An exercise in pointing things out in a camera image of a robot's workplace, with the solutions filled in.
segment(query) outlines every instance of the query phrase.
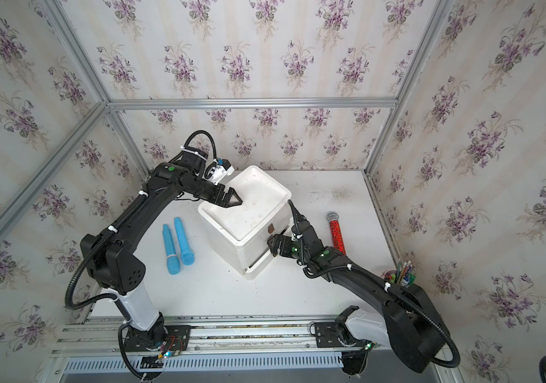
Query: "white table surface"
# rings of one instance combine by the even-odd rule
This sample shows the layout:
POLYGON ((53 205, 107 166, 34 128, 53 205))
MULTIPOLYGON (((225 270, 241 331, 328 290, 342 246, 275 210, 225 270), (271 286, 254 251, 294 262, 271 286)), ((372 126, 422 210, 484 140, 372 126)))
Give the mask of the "white table surface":
MULTIPOLYGON (((292 192, 292 202, 305 215, 324 245, 332 245, 328 211, 339 214, 348 256, 379 274, 393 268, 390 251, 360 171, 269 171, 292 192)), ((352 304, 367 303, 344 287, 322 278, 310 280, 294 259, 275 257, 252 281, 246 280, 216 254, 204 235, 200 202, 170 203, 143 236, 134 255, 146 265, 143 280, 155 307, 165 316, 338 315, 352 304), (182 264, 177 275, 166 268, 162 225, 175 230, 183 220, 195 262, 182 264)), ((176 250, 179 252, 176 234, 176 250)), ((90 318, 115 318, 110 300, 94 305, 90 318)))

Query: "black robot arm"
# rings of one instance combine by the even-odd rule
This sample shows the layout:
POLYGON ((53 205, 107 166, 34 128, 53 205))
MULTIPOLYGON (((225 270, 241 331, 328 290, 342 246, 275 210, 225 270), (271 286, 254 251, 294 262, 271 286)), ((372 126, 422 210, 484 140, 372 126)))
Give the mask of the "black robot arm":
POLYGON ((430 362, 458 367, 458 349, 421 287, 390 284, 360 267, 338 249, 324 246, 309 221, 294 208, 292 201, 288 203, 294 217, 292 232, 299 239, 292 241, 290 237, 279 234, 271 236, 268 245, 274 255, 297 259, 308 278, 321 276, 369 303, 385 320, 392 350, 413 371, 424 371, 430 362), (435 358, 445 343, 453 354, 451 361, 435 358))

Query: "aluminum frame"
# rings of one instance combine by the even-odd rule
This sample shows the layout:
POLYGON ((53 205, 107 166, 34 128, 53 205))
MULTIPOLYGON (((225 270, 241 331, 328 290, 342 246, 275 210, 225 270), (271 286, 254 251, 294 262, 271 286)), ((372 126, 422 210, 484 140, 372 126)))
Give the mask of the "aluminum frame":
POLYGON ((41 193, 43 188, 48 186, 49 181, 72 156, 73 151, 77 149, 84 137, 92 132, 92 129, 107 111, 108 107, 104 102, 97 103, 47 163, 39 168, 39 171, 34 174, 34 177, 17 194, 16 198, 5 205, 4 211, 0 215, 0 241, 16 226, 20 218, 30 208, 31 201, 41 193))
POLYGON ((394 108, 396 97, 305 97, 252 99, 111 100, 111 110, 256 109, 256 108, 394 108))
POLYGON ((405 111, 405 107, 409 102, 413 89, 417 86, 420 80, 420 75, 430 57, 430 53, 435 49, 441 30, 447 23, 447 15, 449 14, 455 0, 439 0, 435 11, 432 13, 428 22, 428 27, 422 35, 420 44, 415 52, 413 61, 409 65, 409 70, 406 72, 403 83, 400 85, 399 95, 397 96, 397 106, 388 116, 381 134, 375 142, 375 149, 371 153, 369 162, 366 168, 366 173, 373 174, 377 163, 383 156, 385 147, 390 141, 394 125, 399 119, 400 114, 405 111))

